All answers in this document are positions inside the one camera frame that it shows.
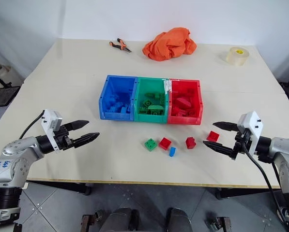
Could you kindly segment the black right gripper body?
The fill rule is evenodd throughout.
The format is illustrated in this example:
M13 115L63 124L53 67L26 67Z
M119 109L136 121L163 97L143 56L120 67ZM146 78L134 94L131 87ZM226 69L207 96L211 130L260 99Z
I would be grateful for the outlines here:
M235 145L230 155L230 158L232 160L235 160L237 158L238 153L245 154L243 144L245 145L246 148L249 148L251 145L250 137L251 137L251 132L249 129L245 129L244 132L240 132L240 131L237 132L235 136Z

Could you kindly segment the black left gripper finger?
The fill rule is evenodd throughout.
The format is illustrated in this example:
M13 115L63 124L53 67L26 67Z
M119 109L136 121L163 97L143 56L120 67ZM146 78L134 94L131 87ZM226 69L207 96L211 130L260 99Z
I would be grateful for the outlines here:
M94 141L99 135L100 135L99 132L88 133L79 137L78 139L73 140L74 148L78 148L80 146L86 145Z
M75 130L78 130L78 129L84 127L88 123L89 123L89 121L87 121L87 120L76 120L73 122L63 124L62 127L65 128L67 131L75 131Z

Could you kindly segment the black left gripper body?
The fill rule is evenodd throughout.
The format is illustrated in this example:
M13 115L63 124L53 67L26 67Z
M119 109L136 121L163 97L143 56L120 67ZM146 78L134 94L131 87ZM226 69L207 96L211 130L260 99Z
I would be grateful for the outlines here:
M67 150L74 146L73 139L69 138L69 131L72 131L71 125L62 125L59 130L54 131L54 139L59 150Z

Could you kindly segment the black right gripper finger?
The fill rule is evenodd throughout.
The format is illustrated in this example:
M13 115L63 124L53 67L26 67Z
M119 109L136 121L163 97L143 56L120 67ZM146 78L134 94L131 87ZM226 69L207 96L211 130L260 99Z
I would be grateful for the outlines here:
M219 121L213 123L213 125L225 131L238 131L236 123Z
M221 154L224 154L224 155L227 155L233 159L233 149L232 148L223 146L222 144L217 143L217 142L203 141L203 143L211 150L218 152L218 153L221 153Z

